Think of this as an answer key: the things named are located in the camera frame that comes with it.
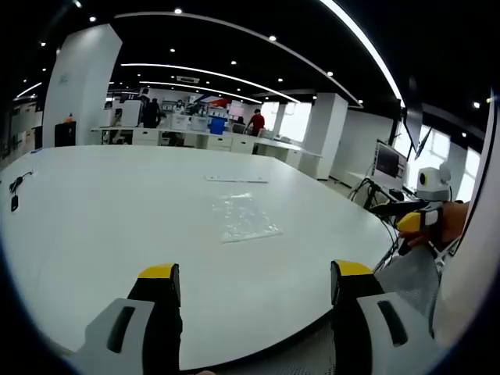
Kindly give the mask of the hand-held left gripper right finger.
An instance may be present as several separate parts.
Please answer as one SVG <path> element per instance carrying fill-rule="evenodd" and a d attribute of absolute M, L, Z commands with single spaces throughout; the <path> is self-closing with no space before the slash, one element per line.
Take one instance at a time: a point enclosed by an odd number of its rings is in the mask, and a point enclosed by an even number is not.
<path fill-rule="evenodd" d="M 373 272 L 330 265 L 336 372 L 426 374 L 434 365 L 434 263 L 396 259 Z"/>

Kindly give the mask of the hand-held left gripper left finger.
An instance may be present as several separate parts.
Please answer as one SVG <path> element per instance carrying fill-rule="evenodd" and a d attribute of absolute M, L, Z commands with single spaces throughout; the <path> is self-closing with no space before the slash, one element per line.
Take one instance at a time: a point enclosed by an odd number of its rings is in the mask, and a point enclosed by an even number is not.
<path fill-rule="evenodd" d="M 180 372 L 179 266 L 143 270 L 126 298 L 117 298 L 86 327 L 76 351 L 79 374 Z"/>

